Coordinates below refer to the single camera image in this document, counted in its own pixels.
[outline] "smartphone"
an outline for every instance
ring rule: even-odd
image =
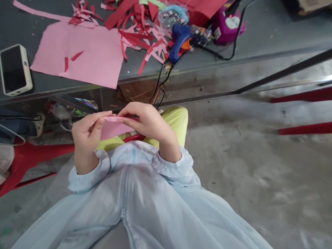
[[[0,51],[0,70],[5,95],[16,96],[32,89],[27,51],[22,45]]]

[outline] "table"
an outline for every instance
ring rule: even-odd
[[[31,8],[64,16],[73,14],[70,3],[76,3],[76,0],[19,1]],[[240,10],[249,2],[250,0],[243,0]],[[89,0],[89,5],[94,4],[96,12],[106,19],[110,12],[101,9],[100,3],[100,0]],[[246,10],[244,22],[247,30],[240,36],[237,51],[232,60],[220,61],[205,51],[195,49],[192,54],[183,57],[172,71],[172,75],[331,49],[331,20],[329,14],[299,21],[293,20],[280,0],[257,0]],[[43,31],[49,24],[55,22],[55,20],[19,10],[12,5],[11,1],[3,1],[0,9],[0,50],[19,43],[26,48],[29,63],[32,64]],[[220,50],[220,47],[214,45],[209,48]],[[231,50],[232,47],[229,47],[222,54],[228,56]],[[161,65],[152,59],[146,63],[142,75],[137,74],[146,53],[144,50],[128,49],[126,53],[128,62],[122,64],[118,84],[158,77]],[[67,93],[100,88],[97,85],[34,71],[31,71],[31,76],[34,84],[31,91],[16,97],[6,96],[1,91],[0,105],[56,95],[70,102],[71,98],[66,95]]]

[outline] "hand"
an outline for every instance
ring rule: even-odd
[[[72,134],[74,138],[75,150],[82,152],[94,151],[100,141],[101,130],[104,126],[103,117],[116,116],[112,111],[97,112],[85,116],[80,121],[73,124]]]
[[[99,163],[94,153],[97,148],[101,130],[105,123],[103,117],[116,116],[112,111],[98,112],[85,116],[73,124],[72,135],[75,144],[75,167],[79,175],[85,175],[93,171]]]
[[[123,117],[127,114],[137,115],[140,121],[137,122],[132,119],[124,118],[121,122],[135,129],[144,136],[155,139],[159,142],[177,141],[174,131],[152,105],[140,102],[130,102],[120,111],[118,117]]]
[[[152,105],[130,102],[120,111],[118,117],[127,114],[137,115],[140,121],[123,118],[120,122],[146,137],[159,141],[159,154],[163,159],[173,163],[181,159],[182,153],[175,132]]]

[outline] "wire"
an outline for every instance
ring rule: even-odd
[[[229,61],[230,59],[232,59],[235,55],[235,51],[236,51],[236,44],[237,44],[237,41],[238,41],[238,38],[239,38],[239,34],[240,34],[240,31],[241,31],[241,26],[242,26],[242,22],[243,22],[243,17],[245,15],[245,11],[246,11],[246,8],[249,7],[252,3],[254,3],[256,0],[253,0],[251,1],[250,3],[248,3],[242,10],[242,13],[241,13],[241,17],[240,17],[240,23],[239,23],[239,27],[238,27],[238,30],[236,32],[236,36],[235,36],[235,40],[234,40],[234,45],[233,45],[233,53],[232,53],[232,56],[229,57],[229,58],[225,58],[223,57],[222,55],[220,55],[219,53],[217,53],[216,51],[213,51],[209,48],[206,48],[204,46],[202,46],[201,44],[197,44],[196,47],[199,47],[207,52],[210,52],[212,53],[213,55],[215,55],[216,57],[218,57],[219,59],[222,59],[224,61]]]
[[[32,116],[28,117],[25,115],[17,115],[17,116],[0,115],[0,121],[8,121],[8,120],[40,121],[40,120],[42,120],[42,116],[41,115],[32,115]]]
[[[9,129],[9,128],[3,126],[2,124],[0,124],[0,126],[1,126],[2,128],[4,128],[4,129],[6,129],[7,131],[13,133],[14,135],[18,136],[20,139],[23,140],[23,143],[21,143],[21,144],[3,144],[3,143],[0,143],[0,145],[19,146],[19,145],[23,145],[23,144],[25,144],[26,141],[25,141],[25,139],[24,139],[23,137],[21,137],[20,135],[18,135],[18,134],[15,133],[15,132],[13,132],[11,129]]]
[[[156,85],[156,88],[155,88],[155,92],[153,93],[149,103],[151,104],[151,100],[153,99],[153,97],[156,95],[156,92],[157,92],[157,89],[158,89],[158,86],[159,86],[159,82],[160,82],[160,76],[162,74],[162,70],[164,68],[164,66],[166,65],[166,61],[164,62],[164,64],[162,65],[161,69],[160,69],[160,72],[159,72],[159,77],[158,77],[158,81],[157,81],[157,85]]]
[[[165,79],[165,80],[159,85],[159,88],[163,91],[163,98],[162,98],[162,100],[160,101],[160,103],[159,103],[159,105],[158,105],[158,107],[157,107],[156,109],[159,108],[159,106],[161,105],[162,101],[164,100],[164,97],[165,97],[165,91],[164,91],[163,88],[161,88],[161,86],[162,86],[162,85],[168,80],[168,77],[169,77],[169,75],[170,75],[170,73],[171,73],[173,67],[174,67],[174,66],[172,66],[172,67],[170,68],[170,70],[169,70],[169,72],[168,72],[168,75],[167,75],[166,79]]]

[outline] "black cable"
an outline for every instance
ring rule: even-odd
[[[8,121],[8,120],[40,121],[40,120],[42,120],[42,116],[41,115],[32,115],[32,116],[28,117],[25,115],[17,115],[17,116],[0,115],[0,121]]]
[[[168,75],[167,75],[166,79],[165,79],[165,80],[159,85],[159,88],[163,91],[163,97],[162,97],[162,100],[160,101],[160,103],[159,103],[159,105],[158,105],[158,107],[157,107],[156,109],[159,108],[159,106],[161,105],[162,101],[164,100],[164,97],[165,97],[165,91],[164,91],[163,88],[161,88],[161,86],[162,86],[162,85],[168,80],[168,77],[169,77],[170,72],[172,71],[173,67],[174,67],[174,66],[172,66],[172,67],[170,68],[170,70],[169,70],[169,72],[168,72]]]
[[[243,8],[243,10],[242,10],[241,18],[240,18],[240,23],[239,23],[239,27],[238,27],[238,30],[237,30],[237,32],[236,32],[236,36],[235,36],[235,40],[234,40],[233,53],[232,53],[232,56],[231,56],[231,57],[229,57],[229,58],[225,58],[225,57],[223,57],[222,55],[218,54],[217,52],[215,52],[215,51],[213,51],[213,50],[211,50],[211,49],[209,49],[209,48],[206,48],[206,47],[202,46],[201,44],[197,44],[196,47],[199,47],[199,48],[201,48],[201,49],[203,49],[203,50],[205,50],[205,51],[207,51],[207,52],[210,52],[210,53],[212,53],[213,55],[215,55],[216,57],[218,57],[219,59],[222,59],[222,60],[224,60],[224,61],[229,61],[230,59],[232,59],[232,58],[234,57],[234,55],[235,55],[235,51],[236,51],[236,43],[237,43],[237,41],[238,41],[238,37],[239,37],[239,35],[240,35],[241,26],[242,26],[243,17],[244,17],[244,15],[245,15],[246,8],[249,7],[249,6],[250,6],[253,2],[255,2],[255,1],[256,1],[256,0],[253,0],[253,1],[251,1],[250,3],[248,3],[248,4]]]
[[[166,65],[166,61],[164,62],[164,64],[162,65],[161,69],[160,69],[160,72],[159,72],[159,77],[158,77],[158,81],[157,81],[157,85],[156,85],[156,88],[155,88],[155,92],[153,93],[149,103],[151,104],[151,100],[153,99],[153,97],[156,95],[156,92],[157,92],[157,89],[158,89],[158,86],[159,86],[159,81],[160,81],[160,76],[162,74],[162,70],[164,68],[164,66]]]

